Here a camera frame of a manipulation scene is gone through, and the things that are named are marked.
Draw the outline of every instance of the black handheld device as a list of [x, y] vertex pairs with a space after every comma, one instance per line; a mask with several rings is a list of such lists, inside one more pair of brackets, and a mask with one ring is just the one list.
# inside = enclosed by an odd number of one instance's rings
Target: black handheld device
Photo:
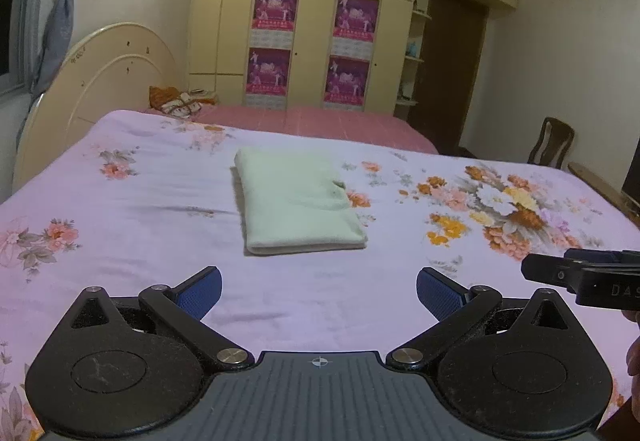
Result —
[[431, 268], [416, 287], [440, 322], [384, 362], [374, 351], [255, 360], [200, 322], [222, 293], [215, 267], [138, 297], [88, 287], [26, 394], [45, 441], [597, 439], [611, 377], [556, 291], [503, 298]]
[[530, 253], [527, 280], [564, 287], [582, 306], [640, 311], [640, 251], [568, 249], [564, 257]]

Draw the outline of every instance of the blue curtain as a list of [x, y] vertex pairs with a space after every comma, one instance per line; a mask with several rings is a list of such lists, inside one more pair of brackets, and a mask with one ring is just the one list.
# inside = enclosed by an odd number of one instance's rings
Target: blue curtain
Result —
[[74, 28], [74, 0], [55, 0], [42, 37], [31, 94], [37, 98], [49, 89], [64, 62]]

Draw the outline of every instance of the white folded garment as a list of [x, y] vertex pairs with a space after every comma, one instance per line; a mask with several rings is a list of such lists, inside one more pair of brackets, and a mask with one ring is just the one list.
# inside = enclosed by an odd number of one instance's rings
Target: white folded garment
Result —
[[259, 255], [365, 247], [367, 234], [331, 163], [316, 154], [236, 153], [246, 247]]

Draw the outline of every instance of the gray ribbed plate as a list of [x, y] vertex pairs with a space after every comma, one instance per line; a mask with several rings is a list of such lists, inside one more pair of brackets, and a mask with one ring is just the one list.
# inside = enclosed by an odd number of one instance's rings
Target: gray ribbed plate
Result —
[[[48, 435], [47, 441], [64, 438]], [[453, 417], [425, 379], [375, 353], [266, 353], [213, 379], [187, 414], [140, 441], [490, 441]], [[574, 441], [596, 441], [582, 434]]]

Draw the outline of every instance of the cream headboard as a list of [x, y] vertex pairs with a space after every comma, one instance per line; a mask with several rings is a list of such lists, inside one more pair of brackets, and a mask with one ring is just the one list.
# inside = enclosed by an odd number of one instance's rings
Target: cream headboard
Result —
[[16, 192], [105, 114], [144, 110], [149, 86], [177, 86], [174, 57], [151, 30], [124, 22], [96, 31], [66, 57], [31, 109], [15, 162]]

